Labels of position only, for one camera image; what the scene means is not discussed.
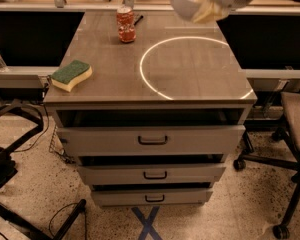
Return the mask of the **green and yellow sponge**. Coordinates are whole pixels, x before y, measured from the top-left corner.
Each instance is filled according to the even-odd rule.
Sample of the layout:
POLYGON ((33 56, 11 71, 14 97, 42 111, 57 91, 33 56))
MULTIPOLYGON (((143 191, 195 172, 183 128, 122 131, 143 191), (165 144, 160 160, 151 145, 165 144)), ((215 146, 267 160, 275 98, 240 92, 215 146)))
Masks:
POLYGON ((51 75, 52 84, 70 92, 80 82, 92 75, 92 67, 85 62, 73 60, 70 64, 59 68, 51 75))

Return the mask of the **black pen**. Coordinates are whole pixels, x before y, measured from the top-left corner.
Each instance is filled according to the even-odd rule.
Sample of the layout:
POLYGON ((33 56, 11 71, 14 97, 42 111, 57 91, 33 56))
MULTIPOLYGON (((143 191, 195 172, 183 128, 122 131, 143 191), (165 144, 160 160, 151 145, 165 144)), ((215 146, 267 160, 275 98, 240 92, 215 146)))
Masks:
POLYGON ((143 18, 144 18, 143 15, 138 15, 138 16, 135 18, 134 26, 136 26, 143 18))

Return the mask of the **red soda can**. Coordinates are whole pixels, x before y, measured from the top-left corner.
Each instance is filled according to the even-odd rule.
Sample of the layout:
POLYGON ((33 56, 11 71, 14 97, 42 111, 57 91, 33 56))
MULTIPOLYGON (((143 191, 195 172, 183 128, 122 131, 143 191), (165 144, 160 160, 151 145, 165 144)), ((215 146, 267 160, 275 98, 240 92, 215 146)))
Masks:
POLYGON ((136 39, 134 12, 131 7, 123 5, 117 9, 117 28, 121 42, 130 43, 136 39))

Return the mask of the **grey drawer cabinet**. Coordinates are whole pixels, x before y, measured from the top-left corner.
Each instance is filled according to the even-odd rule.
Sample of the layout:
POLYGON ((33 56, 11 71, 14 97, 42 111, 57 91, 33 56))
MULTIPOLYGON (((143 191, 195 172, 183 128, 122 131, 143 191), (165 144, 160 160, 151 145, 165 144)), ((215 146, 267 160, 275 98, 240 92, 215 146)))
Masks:
MULTIPOLYGON (((171 11, 145 11, 137 38, 118 39, 111 11, 88 12, 65 63, 92 66, 92 75, 66 92, 50 87, 45 105, 59 128, 243 125, 256 101, 215 24, 193 25, 171 11)), ((79 166, 220 164, 228 154, 71 156, 79 166)), ((94 191, 203 188, 216 182, 87 185, 94 191)))

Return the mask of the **top grey drawer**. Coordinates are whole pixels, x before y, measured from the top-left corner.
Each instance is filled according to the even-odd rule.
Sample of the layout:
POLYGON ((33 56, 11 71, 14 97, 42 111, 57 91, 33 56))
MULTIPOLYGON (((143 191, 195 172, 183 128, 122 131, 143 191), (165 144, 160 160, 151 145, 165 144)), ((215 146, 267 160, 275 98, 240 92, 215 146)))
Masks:
POLYGON ((59 128, 70 156, 228 154, 235 150, 243 125, 171 127, 59 128))

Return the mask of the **grey drawer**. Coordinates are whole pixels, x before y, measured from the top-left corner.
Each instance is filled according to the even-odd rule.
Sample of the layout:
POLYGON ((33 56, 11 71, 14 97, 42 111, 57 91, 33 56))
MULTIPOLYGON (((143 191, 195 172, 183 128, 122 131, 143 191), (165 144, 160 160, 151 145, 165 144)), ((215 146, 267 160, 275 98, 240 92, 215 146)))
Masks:
POLYGON ((59 128, 70 156, 228 154, 235 150, 243 125, 171 127, 59 128))
POLYGON ((210 199, 211 195, 211 190, 203 188, 94 191, 91 193, 95 204, 101 207, 203 204, 210 199))
POLYGON ((224 171, 225 167, 220 164, 205 163, 78 167, 87 185, 216 182, 224 171))

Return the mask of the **middle grey drawer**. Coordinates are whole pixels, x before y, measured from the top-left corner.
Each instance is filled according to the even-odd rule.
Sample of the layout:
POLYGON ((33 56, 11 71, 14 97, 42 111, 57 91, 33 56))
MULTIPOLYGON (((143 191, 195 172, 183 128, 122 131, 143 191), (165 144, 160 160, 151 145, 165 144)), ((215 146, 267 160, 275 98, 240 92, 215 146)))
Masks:
POLYGON ((87 185, 216 182, 224 171, 225 167, 220 164, 205 163, 78 167, 87 185))

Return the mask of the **bottom grey drawer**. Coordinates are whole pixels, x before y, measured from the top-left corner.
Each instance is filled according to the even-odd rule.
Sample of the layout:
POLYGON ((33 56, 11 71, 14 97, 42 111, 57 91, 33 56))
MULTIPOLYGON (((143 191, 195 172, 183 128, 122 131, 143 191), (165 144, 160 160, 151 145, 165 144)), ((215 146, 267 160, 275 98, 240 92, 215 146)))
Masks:
POLYGON ((101 207, 203 204, 210 199, 211 195, 211 190, 203 188, 94 191, 91 193, 95 204, 101 207))

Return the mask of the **blue tape cross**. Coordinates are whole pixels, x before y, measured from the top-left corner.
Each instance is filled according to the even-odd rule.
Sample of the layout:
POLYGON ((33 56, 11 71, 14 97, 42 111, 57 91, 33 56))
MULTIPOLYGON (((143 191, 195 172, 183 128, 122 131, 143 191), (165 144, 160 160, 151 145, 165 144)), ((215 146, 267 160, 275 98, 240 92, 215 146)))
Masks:
POLYGON ((132 208, 132 212, 142 224, 142 230, 138 237, 138 240, 146 240, 148 235, 152 237, 152 240, 163 240, 159 233, 156 231, 155 227, 153 226, 158 211, 159 206, 154 206, 151 209, 149 215, 145 216, 138 207, 132 208))

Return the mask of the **black chair left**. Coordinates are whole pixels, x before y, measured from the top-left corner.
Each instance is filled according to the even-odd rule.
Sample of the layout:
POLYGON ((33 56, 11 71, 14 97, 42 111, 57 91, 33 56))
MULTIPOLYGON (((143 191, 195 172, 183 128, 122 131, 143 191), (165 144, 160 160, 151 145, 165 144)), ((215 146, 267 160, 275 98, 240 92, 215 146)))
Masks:
MULTIPOLYGON (((3 187, 17 173, 15 161, 11 158, 11 154, 30 138, 40 133, 44 127, 43 116, 41 112, 35 107, 23 104, 20 100, 14 100, 11 104, 4 104, 0 106, 0 117, 4 116, 5 114, 13 114, 22 117, 35 123, 36 126, 23 134, 8 147, 0 147, 0 188, 3 187)), ((52 234, 51 237, 47 236, 45 233, 33 226, 30 222, 26 221, 17 213, 9 210, 2 204, 0 204, 0 217, 15 226, 30 240, 62 240, 79 214, 85 212, 85 206, 85 199, 81 199, 78 203, 76 203, 72 212, 62 224, 60 229, 55 234, 52 234)))

